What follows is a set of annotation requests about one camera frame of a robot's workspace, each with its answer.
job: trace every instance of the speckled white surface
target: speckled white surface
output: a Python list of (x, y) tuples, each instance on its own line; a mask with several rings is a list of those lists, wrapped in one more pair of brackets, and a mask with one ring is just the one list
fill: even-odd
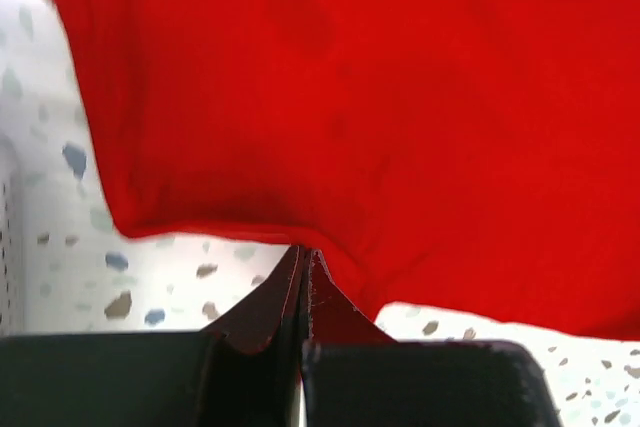
[[(27, 331), (197, 329), (248, 294), (284, 252), (182, 235), (129, 242), (113, 230), (48, 0), (0, 0), (0, 130), (24, 173)], [(640, 343), (404, 304), (387, 306), (377, 323), (404, 340), (523, 343), (545, 369), (565, 426), (640, 426)]]

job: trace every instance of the gray speck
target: gray speck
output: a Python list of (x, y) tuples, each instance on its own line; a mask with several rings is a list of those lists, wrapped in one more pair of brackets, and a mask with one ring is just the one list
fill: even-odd
[(10, 67), (7, 67), (4, 74), (2, 74), (0, 91), (15, 100), (22, 99), (22, 96), (24, 95), (22, 84), (20, 83), (15, 71)]
[(611, 422), (613, 422), (613, 419), (615, 419), (618, 416), (619, 413), (620, 413), (620, 410), (614, 410), (613, 412), (609, 412), (604, 418), (604, 423), (610, 424)]
[(631, 422), (631, 415), (625, 412), (618, 419), (621, 425), (628, 425)]
[(243, 262), (247, 262), (256, 253), (255, 245), (241, 245), (233, 250), (233, 256)]
[(49, 111), (44, 105), (38, 107), (38, 120), (40, 122), (47, 122), (49, 120)]
[(462, 334), (462, 338), (464, 340), (472, 340), (476, 338), (476, 331), (473, 330), (473, 328), (469, 327), (467, 330), (464, 331), (464, 334)]
[(422, 328), (422, 333), (424, 335), (431, 335), (433, 334), (436, 330), (438, 330), (438, 321), (437, 320), (432, 320), (431, 322), (429, 322), (427, 325), (425, 325)]
[(82, 180), (84, 173), (87, 171), (87, 154), (84, 149), (78, 145), (67, 143), (62, 149), (62, 155), (69, 168), (71, 168), (74, 177)]
[(49, 235), (49, 232), (45, 232), (43, 234), (40, 234), (36, 241), (38, 242), (38, 245), (47, 245), (50, 238), (51, 236)]
[(148, 325), (158, 325), (164, 322), (165, 317), (164, 309), (151, 309), (147, 312), (147, 315), (144, 316), (144, 323)]
[(74, 245), (76, 245), (78, 243), (78, 240), (80, 240), (78, 238), (77, 235), (67, 235), (64, 239), (64, 244), (67, 247), (73, 247)]
[(420, 314), (420, 307), (411, 306), (407, 308), (404, 316), (407, 318), (417, 317)]
[(176, 241), (176, 237), (174, 235), (167, 235), (162, 237), (156, 241), (156, 248), (163, 249), (166, 247), (171, 247)]
[(113, 232), (113, 220), (109, 213), (98, 207), (92, 207), (89, 210), (89, 218), (94, 229), (100, 232)]
[(215, 264), (202, 264), (198, 267), (198, 270), (196, 270), (196, 277), (198, 279), (204, 279), (205, 277), (217, 272), (217, 270), (218, 266)]
[(119, 252), (107, 252), (104, 256), (104, 261), (107, 267), (117, 270), (118, 272), (124, 272), (129, 268), (129, 261)]
[(216, 308), (216, 304), (213, 302), (207, 302), (202, 306), (202, 313), (207, 316), (210, 321), (216, 320), (220, 317), (220, 312)]
[(631, 367), (630, 365), (625, 365), (624, 371), (634, 379), (640, 379), (640, 367)]
[(265, 281), (265, 278), (262, 275), (256, 275), (253, 279), (251, 279), (251, 286), (255, 287), (256, 285), (260, 285)]
[(76, 305), (74, 305), (74, 309), (78, 312), (91, 312), (91, 304), (88, 304), (86, 302), (78, 302)]

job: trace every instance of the black object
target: black object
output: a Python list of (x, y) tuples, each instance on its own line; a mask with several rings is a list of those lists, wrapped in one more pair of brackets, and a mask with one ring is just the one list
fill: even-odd
[(0, 427), (559, 427), (542, 371), (507, 342), (398, 343), (318, 251), (202, 332), (9, 337)]

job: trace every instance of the white surface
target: white surface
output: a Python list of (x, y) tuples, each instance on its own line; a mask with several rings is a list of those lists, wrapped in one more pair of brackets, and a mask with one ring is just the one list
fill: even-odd
[[(28, 331), (196, 329), (248, 294), (284, 252), (195, 236), (132, 243), (113, 231), (64, 32), (46, 0), (0, 0), (0, 130), (24, 171)], [(398, 339), (523, 343), (567, 427), (640, 426), (640, 343), (403, 304), (387, 306), (378, 325)]]

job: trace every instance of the dark stain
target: dark stain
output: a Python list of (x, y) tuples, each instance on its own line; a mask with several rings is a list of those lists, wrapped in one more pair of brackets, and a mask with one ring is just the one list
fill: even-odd
[(131, 312), (131, 292), (125, 291), (113, 299), (104, 309), (104, 315), (109, 320), (124, 319)]
[(331, 49), (333, 23), (318, 0), (266, 0), (267, 17), (281, 41), (305, 57), (320, 58)]
[(607, 416), (604, 418), (604, 423), (610, 424), (611, 422), (613, 422), (613, 419), (615, 419), (618, 416), (619, 413), (620, 413), (619, 410), (614, 410), (613, 412), (608, 413)]
[(50, 235), (49, 232), (45, 232), (44, 234), (40, 234), (38, 236), (37, 242), (38, 245), (47, 245), (49, 243), (49, 239), (50, 239)]
[(251, 279), (251, 286), (255, 287), (256, 285), (260, 285), (264, 282), (264, 277), (262, 275), (256, 275), (253, 279)]
[(196, 270), (196, 277), (198, 279), (204, 279), (205, 277), (208, 277), (211, 274), (217, 272), (217, 270), (218, 266), (215, 264), (203, 264), (198, 267), (198, 270)]
[(427, 323), (427, 325), (424, 326), (424, 328), (422, 329), (422, 333), (424, 335), (431, 335), (436, 330), (438, 330), (438, 325), (439, 323), (437, 320), (432, 320), (431, 322)]
[(210, 321), (216, 320), (220, 317), (220, 312), (216, 308), (216, 304), (213, 302), (207, 302), (202, 306), (202, 313), (207, 316)]
[(67, 235), (64, 239), (64, 243), (67, 247), (73, 247), (78, 243), (78, 240), (80, 239), (77, 235)]

